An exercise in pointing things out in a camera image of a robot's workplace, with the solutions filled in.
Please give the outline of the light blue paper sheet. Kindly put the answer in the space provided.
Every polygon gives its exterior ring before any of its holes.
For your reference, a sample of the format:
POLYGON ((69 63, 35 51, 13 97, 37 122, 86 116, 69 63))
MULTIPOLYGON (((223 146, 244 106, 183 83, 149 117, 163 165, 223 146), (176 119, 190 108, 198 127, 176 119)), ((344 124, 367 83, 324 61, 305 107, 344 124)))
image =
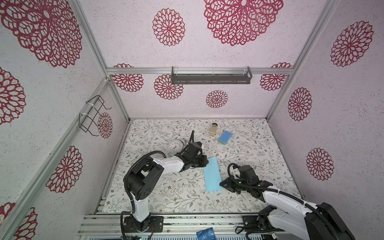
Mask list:
POLYGON ((223 188, 220 186, 222 180, 217 158, 212 157, 208 161, 209 163, 203 168, 206 191, 222 191, 223 188))

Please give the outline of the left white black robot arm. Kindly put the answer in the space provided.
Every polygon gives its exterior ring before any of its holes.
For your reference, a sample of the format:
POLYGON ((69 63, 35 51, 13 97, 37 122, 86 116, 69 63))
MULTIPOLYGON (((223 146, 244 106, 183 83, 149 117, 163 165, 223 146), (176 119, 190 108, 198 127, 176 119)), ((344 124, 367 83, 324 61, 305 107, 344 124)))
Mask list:
POLYGON ((204 168, 208 163, 201 142, 190 142, 180 152, 169 158, 161 151, 143 155, 123 178, 124 189, 132 205, 133 219, 141 224, 149 218, 148 197, 163 175, 204 168))

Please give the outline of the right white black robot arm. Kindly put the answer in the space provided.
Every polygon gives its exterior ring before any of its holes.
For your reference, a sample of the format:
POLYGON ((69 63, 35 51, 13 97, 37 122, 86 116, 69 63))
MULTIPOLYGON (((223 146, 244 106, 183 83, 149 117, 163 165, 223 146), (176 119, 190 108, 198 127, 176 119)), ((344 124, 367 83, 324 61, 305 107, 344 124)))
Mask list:
POLYGON ((231 193, 249 193, 267 206, 253 220, 244 220, 236 233, 267 234, 267 240, 277 239, 276 233, 287 232, 301 240, 353 240, 352 232, 340 215, 327 203, 315 204, 283 192, 268 181, 261 181, 254 169, 231 163, 228 178, 220 186, 231 193))

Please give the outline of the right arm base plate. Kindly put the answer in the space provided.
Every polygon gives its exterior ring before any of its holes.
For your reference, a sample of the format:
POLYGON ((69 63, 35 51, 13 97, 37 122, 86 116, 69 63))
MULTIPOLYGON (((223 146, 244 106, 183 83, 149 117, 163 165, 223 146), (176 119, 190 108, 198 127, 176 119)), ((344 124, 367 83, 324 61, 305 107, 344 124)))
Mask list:
POLYGON ((273 227, 265 216, 247 215, 242 216, 242 220, 246 232, 269 233, 284 231, 273 227))

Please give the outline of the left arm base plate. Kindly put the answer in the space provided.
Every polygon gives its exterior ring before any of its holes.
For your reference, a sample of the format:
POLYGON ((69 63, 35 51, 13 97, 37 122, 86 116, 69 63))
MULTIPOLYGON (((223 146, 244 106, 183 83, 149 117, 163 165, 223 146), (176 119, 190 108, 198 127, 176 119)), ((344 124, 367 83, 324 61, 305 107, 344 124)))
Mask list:
POLYGON ((161 233, 163 226, 163 216, 149 216, 143 222, 138 222, 132 215, 121 218, 124 233, 161 233))

